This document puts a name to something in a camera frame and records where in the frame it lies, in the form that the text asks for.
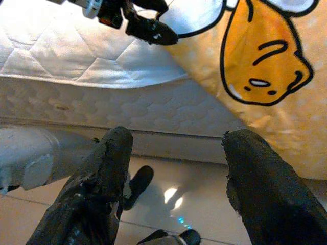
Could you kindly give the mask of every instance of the white mattress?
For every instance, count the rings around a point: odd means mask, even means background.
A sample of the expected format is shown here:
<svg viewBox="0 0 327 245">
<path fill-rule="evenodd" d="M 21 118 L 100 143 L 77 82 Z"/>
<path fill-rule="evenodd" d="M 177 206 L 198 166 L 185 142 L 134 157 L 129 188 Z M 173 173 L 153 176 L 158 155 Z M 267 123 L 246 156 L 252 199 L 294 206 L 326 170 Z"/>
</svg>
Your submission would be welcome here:
<svg viewBox="0 0 327 245">
<path fill-rule="evenodd" d="M 244 128 L 195 81 L 103 89 L 0 77 L 1 118 L 222 137 Z"/>
<path fill-rule="evenodd" d="M 139 11 L 154 17 L 154 11 Z M 87 19 L 68 1 L 3 0 L 0 76 L 78 86 L 135 88 L 187 77 L 164 48 Z"/>
</svg>

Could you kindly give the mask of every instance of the white tile floor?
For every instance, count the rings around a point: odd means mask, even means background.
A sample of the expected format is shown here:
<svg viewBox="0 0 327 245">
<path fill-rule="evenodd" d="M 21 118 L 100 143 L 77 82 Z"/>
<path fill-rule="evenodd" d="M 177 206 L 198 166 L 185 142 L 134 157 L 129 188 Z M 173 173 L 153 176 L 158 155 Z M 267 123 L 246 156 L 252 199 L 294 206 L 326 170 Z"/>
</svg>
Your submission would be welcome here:
<svg viewBox="0 0 327 245">
<path fill-rule="evenodd" d="M 117 245 L 135 245 L 159 228 L 182 232 L 184 225 L 200 232 L 203 245 L 251 244 L 226 196 L 227 166 L 133 157 L 131 175 L 143 165 L 153 167 L 155 176 L 135 207 L 123 213 Z M 0 244 L 25 244 L 66 180 L 0 198 Z M 326 208 L 327 181 L 306 184 Z M 165 203 L 167 190 L 176 192 Z"/>
</svg>

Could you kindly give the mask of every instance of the quilted mattress top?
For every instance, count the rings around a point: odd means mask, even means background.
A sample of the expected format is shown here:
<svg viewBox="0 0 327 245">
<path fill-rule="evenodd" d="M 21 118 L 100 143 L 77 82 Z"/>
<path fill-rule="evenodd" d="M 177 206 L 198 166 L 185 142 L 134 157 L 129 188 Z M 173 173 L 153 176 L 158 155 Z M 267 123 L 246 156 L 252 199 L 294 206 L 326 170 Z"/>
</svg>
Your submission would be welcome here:
<svg viewBox="0 0 327 245">
<path fill-rule="evenodd" d="M 154 17 L 154 11 L 139 14 Z M 102 88 L 136 88 L 187 77 L 163 47 L 83 16 L 65 1 L 3 0 L 0 76 Z"/>
</svg>

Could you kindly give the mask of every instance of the black object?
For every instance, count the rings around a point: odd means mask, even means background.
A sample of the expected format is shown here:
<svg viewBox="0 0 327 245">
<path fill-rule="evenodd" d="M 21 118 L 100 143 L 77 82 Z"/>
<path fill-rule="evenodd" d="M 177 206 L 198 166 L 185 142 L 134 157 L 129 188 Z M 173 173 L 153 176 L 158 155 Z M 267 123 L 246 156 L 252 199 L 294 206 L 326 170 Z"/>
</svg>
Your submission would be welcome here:
<svg viewBox="0 0 327 245">
<path fill-rule="evenodd" d="M 155 239 L 163 238 L 163 237 L 166 237 L 166 236 L 169 236 L 166 231 L 164 231 L 164 230 L 156 230 L 150 236 L 148 236 L 147 238 L 145 238 L 142 241 L 140 241 L 137 245 L 140 245 L 142 243 L 146 243 L 148 241 L 152 241 L 152 240 L 155 240 Z"/>
<path fill-rule="evenodd" d="M 168 11 L 168 6 L 165 0 L 132 0 L 133 3 L 139 5 L 144 9 L 153 9 L 159 13 L 165 13 Z"/>
<path fill-rule="evenodd" d="M 10 185 L 8 186 L 8 192 L 12 191 L 12 190 L 15 190 L 15 189 L 18 189 L 20 187 L 20 185 Z"/>
<path fill-rule="evenodd" d="M 327 244 L 327 213 L 293 168 L 258 134 L 224 135 L 227 195 L 253 245 Z"/>
<path fill-rule="evenodd" d="M 133 0 L 133 2 L 143 8 L 153 9 L 160 13 L 168 10 L 164 0 Z M 171 28 L 158 20 L 139 16 L 134 9 L 133 2 L 131 0 L 103 0 L 98 13 L 99 22 L 119 29 L 123 22 L 122 8 L 124 17 L 128 20 L 127 35 L 140 38 L 149 44 L 174 45 L 177 43 L 178 35 Z"/>
<path fill-rule="evenodd" d="M 186 230 L 178 236 L 169 235 L 164 230 L 157 230 L 137 245 L 200 245 L 200 243 L 200 234 L 192 229 Z"/>
<path fill-rule="evenodd" d="M 179 235 L 187 245 L 200 245 L 201 237 L 200 234 L 192 229 L 184 231 Z"/>
<path fill-rule="evenodd" d="M 132 135 L 109 131 L 66 182 L 28 245 L 113 245 L 123 211 Z"/>
<path fill-rule="evenodd" d="M 147 189 L 153 178 L 153 169 L 149 166 L 143 166 L 137 171 L 134 178 L 129 182 L 132 195 L 124 198 L 123 209 L 130 210 L 138 197 Z"/>
</svg>

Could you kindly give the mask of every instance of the mattress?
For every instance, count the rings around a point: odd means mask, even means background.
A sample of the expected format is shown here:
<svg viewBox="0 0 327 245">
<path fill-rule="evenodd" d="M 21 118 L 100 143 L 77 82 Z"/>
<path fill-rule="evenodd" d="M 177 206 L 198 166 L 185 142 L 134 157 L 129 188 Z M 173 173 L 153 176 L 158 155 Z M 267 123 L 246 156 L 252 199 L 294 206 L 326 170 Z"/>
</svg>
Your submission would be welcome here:
<svg viewBox="0 0 327 245">
<path fill-rule="evenodd" d="M 139 15 L 154 17 L 154 11 Z M 187 77 L 163 47 L 83 16 L 65 1 L 4 0 L 0 76 L 78 86 L 135 88 Z"/>
<path fill-rule="evenodd" d="M 244 128 L 191 79 L 134 89 L 104 89 L 0 77 L 0 118 L 193 136 Z"/>
<path fill-rule="evenodd" d="M 87 19 L 67 1 L 3 0 L 0 125 L 125 126 L 141 132 L 137 154 L 221 162 L 219 140 L 245 126 L 165 49 L 127 36 L 125 26 Z"/>
</svg>

